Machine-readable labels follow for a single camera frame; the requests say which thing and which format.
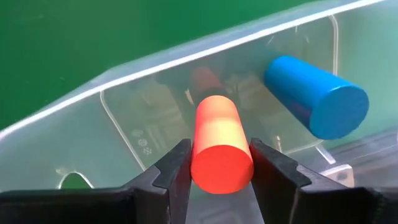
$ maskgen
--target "green background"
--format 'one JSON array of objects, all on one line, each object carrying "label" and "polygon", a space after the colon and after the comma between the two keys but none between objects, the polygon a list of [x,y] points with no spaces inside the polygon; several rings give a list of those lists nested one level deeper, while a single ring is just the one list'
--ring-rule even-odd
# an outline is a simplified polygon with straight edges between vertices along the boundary
[{"label": "green background", "polygon": [[308,1],[2,1],[0,129],[121,63]]}]

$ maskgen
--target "orange cylinder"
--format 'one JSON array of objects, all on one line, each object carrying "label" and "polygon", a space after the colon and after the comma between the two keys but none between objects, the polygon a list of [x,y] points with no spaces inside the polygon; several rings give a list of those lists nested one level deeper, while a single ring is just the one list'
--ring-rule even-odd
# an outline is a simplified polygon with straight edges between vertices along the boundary
[{"label": "orange cylinder", "polygon": [[234,103],[209,96],[197,108],[191,175],[203,190],[229,194],[243,189],[253,175],[253,161]]}]

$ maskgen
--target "clear plastic lid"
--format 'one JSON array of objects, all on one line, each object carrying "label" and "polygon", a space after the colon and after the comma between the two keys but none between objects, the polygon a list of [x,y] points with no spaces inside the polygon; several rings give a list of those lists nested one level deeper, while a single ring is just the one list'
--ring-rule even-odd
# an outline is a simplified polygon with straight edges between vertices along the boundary
[{"label": "clear plastic lid", "polygon": [[[112,68],[0,132],[0,190],[56,189],[70,173],[91,187],[125,184],[192,138],[195,105],[213,94],[235,102],[248,139],[349,187],[395,185],[397,10],[394,0],[313,2]],[[286,54],[367,91],[357,130],[317,139],[268,92],[262,75]],[[190,197],[187,223],[262,223],[251,186],[193,186]]]}]

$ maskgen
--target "blue cylinder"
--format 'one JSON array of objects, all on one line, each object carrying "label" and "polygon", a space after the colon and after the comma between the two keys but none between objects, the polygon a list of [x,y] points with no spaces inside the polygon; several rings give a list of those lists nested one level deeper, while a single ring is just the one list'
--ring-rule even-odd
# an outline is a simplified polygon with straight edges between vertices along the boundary
[{"label": "blue cylinder", "polygon": [[333,74],[291,56],[275,59],[265,86],[317,138],[338,139],[366,116],[366,92]]}]

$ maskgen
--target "transparent plastic bin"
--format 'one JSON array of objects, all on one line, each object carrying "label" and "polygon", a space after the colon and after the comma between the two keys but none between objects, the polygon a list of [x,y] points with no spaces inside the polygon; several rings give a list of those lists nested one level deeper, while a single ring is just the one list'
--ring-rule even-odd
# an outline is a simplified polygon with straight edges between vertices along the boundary
[{"label": "transparent plastic bin", "polygon": [[[248,139],[350,187],[396,185],[397,11],[395,0],[317,1],[112,68],[0,132],[0,190],[56,189],[70,173],[95,188],[125,184],[192,138],[198,69],[222,83]],[[262,84],[283,54],[363,87],[361,126],[313,137]],[[251,186],[210,195],[193,185],[190,198],[187,223],[262,223]]]}]

